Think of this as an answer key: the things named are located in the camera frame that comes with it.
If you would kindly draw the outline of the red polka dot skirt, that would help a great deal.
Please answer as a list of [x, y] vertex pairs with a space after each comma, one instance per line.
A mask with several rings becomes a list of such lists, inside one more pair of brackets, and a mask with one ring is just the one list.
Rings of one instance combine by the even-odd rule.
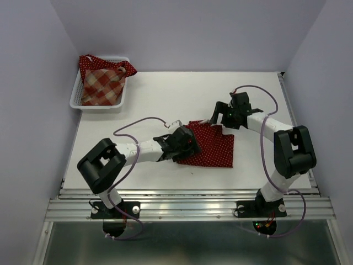
[[198, 167], [233, 167], [233, 134], [223, 134], [221, 125], [200, 121], [190, 121], [186, 127], [194, 132], [201, 152], [178, 161], [178, 164]]

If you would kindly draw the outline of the red plaid skirt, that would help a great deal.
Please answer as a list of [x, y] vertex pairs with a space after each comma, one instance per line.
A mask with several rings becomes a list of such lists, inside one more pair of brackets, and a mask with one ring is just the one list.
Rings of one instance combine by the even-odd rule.
[[83, 83], [81, 105], [116, 105], [126, 81], [126, 70], [116, 69], [86, 70]]

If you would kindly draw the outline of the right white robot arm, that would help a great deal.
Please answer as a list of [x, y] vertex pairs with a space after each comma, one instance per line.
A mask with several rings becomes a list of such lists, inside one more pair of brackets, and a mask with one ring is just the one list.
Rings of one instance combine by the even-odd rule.
[[305, 126], [287, 125], [271, 118], [261, 109], [252, 108], [247, 93], [231, 93], [229, 103], [217, 102], [211, 124], [220, 121], [229, 129], [248, 130], [260, 134], [274, 145], [273, 174], [267, 174], [267, 183], [260, 188], [254, 200], [237, 201], [238, 218], [264, 218], [270, 214], [286, 216], [284, 194], [290, 191], [299, 176], [317, 164], [309, 130]]

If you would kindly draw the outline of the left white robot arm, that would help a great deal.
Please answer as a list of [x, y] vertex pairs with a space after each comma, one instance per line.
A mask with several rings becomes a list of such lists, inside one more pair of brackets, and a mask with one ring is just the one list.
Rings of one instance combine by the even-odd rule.
[[136, 139], [133, 141], [132, 144], [115, 144], [110, 138], [104, 138], [77, 163], [86, 184], [93, 194], [98, 195], [105, 213], [112, 218], [122, 213], [122, 198], [113, 185], [125, 166], [132, 171], [137, 163], [178, 162], [201, 152], [193, 131], [184, 125], [171, 134], [141, 143]]

